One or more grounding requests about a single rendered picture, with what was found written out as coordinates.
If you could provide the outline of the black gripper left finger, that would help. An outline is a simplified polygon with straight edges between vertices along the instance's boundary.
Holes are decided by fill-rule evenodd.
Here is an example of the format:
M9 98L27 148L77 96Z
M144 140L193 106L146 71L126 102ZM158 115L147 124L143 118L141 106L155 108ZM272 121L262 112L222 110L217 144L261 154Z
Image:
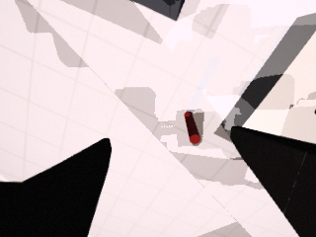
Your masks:
M88 237L110 168L109 138L23 182L0 182L8 237Z

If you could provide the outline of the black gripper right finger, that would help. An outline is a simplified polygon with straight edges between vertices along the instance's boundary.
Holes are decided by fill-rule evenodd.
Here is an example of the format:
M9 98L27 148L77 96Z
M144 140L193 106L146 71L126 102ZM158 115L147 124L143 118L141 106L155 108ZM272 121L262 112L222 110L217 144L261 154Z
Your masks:
M299 237L316 237L316 143L243 126L230 139Z

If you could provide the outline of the red peg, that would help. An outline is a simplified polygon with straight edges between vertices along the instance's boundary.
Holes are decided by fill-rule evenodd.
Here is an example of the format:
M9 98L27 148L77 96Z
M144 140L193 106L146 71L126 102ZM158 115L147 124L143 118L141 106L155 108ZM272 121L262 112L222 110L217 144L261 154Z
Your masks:
M200 142L200 136L198 133L198 128L194 120L193 114L191 112L185 112L185 120L186 120L190 142L192 144L198 144Z

